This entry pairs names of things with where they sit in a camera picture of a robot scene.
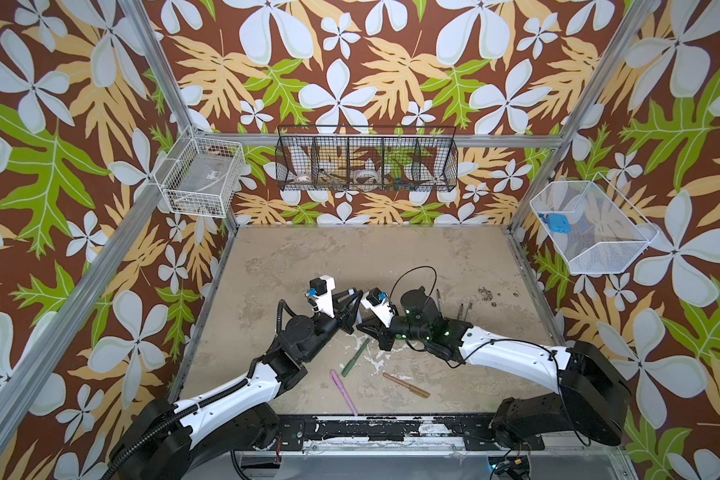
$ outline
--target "wire basket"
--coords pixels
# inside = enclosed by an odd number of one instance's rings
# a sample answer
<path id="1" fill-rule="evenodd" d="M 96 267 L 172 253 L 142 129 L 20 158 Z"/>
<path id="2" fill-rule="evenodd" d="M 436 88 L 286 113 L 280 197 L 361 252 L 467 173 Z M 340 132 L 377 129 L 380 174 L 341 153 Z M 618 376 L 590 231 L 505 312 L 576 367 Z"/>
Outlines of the wire basket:
<path id="1" fill-rule="evenodd" d="M 602 179 L 609 192 L 620 198 L 621 208 L 596 180 L 550 182 L 530 201 L 536 215 L 561 214 L 568 220 L 570 232 L 566 234 L 552 231 L 543 221 L 541 227 L 572 275 L 621 274 L 659 234 L 617 188 Z M 625 212 L 643 223 L 635 225 Z"/>
<path id="2" fill-rule="evenodd" d="M 423 129 L 400 127 L 389 128 L 394 130 L 390 134 L 320 134 L 310 127 L 287 127 L 297 133 L 278 127 L 275 162 L 280 190 L 451 191 L 456 187 L 455 129 L 430 135 Z"/>
<path id="3" fill-rule="evenodd" d="M 160 184 L 175 214 L 223 218 L 245 164 L 242 146 L 208 137 L 176 142 L 168 153 L 173 167 Z"/>

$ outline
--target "floral wallpaper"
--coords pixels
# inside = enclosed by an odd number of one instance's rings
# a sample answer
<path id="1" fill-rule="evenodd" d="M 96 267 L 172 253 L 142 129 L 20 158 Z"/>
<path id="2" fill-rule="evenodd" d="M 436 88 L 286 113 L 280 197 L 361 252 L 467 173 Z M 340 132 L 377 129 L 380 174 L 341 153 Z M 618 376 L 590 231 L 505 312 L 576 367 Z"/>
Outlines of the floral wallpaper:
<path id="1" fill-rule="evenodd" d="M 0 2 L 0 389 L 173 144 L 115 0 Z M 0 479 L 98 478 L 163 395 L 218 269 L 218 221 L 155 210 L 0 457 Z"/>
<path id="2" fill-rule="evenodd" d="M 556 178 L 610 180 L 660 234 L 619 275 L 572 276 L 533 215 L 516 232 L 570 340 L 629 380 L 640 476 L 720 478 L 720 0 L 649 15 Z"/>
<path id="3" fill-rule="evenodd" d="M 556 134 L 629 2 L 144 2 L 198 128 Z M 450 194 L 280 192 L 246 148 L 240 224 L 505 224 L 546 150 L 460 149 Z M 404 166 L 408 158 L 397 159 Z"/>

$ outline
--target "green marker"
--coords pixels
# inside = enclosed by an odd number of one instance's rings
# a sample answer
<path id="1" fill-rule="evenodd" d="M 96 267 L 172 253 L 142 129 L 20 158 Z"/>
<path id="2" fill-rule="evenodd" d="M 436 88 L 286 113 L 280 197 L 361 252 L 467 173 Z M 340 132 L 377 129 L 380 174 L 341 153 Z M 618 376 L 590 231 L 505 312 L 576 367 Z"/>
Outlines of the green marker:
<path id="1" fill-rule="evenodd" d="M 365 341 L 360 346 L 360 350 L 358 350 L 357 353 L 355 353 L 355 356 L 352 358 L 352 360 L 349 360 L 349 363 L 347 363 L 347 366 L 344 367 L 344 370 L 342 370 L 342 376 L 347 376 L 349 373 L 349 370 L 352 370 L 352 368 L 355 366 L 355 363 L 357 363 L 357 360 L 360 358 L 360 355 L 362 355 L 363 351 L 365 350 L 365 347 L 368 346 L 368 343 L 371 341 L 371 339 L 365 339 Z"/>

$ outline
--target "white mesh basket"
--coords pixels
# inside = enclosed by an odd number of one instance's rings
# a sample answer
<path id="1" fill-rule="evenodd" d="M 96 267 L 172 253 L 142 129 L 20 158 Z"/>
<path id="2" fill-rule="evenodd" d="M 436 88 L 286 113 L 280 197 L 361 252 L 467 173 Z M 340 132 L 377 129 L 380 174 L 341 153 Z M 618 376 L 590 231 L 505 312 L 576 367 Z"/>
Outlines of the white mesh basket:
<path id="1" fill-rule="evenodd" d="M 608 185 L 621 208 L 595 180 L 550 182 L 530 201 L 536 215 L 561 214 L 568 219 L 567 234 L 540 223 L 572 275 L 621 274 L 659 233 L 618 189 Z M 640 225 L 625 212 L 640 219 Z"/>
<path id="2" fill-rule="evenodd" d="M 168 153 L 173 167 L 160 184 L 170 211 L 223 218 L 245 164 L 242 146 L 233 141 L 197 137 Z"/>

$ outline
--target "purple pen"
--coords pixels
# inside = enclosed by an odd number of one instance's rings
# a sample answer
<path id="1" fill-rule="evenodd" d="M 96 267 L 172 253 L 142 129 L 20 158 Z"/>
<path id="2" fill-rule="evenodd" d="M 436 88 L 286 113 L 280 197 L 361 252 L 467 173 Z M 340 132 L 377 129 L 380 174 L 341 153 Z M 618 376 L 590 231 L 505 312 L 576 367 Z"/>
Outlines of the purple pen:
<path id="1" fill-rule="evenodd" d="M 338 375 L 336 375 L 336 370 L 331 370 L 331 378 L 333 379 L 333 382 L 336 384 L 336 388 L 342 393 L 344 396 L 344 400 L 349 405 L 349 409 L 352 410 L 352 414 L 354 416 L 358 415 L 358 411 L 355 408 L 355 405 L 352 404 L 352 399 L 349 398 L 349 394 L 347 394 L 347 391 L 344 389 L 344 384 L 342 384 L 342 380 L 338 378 Z"/>

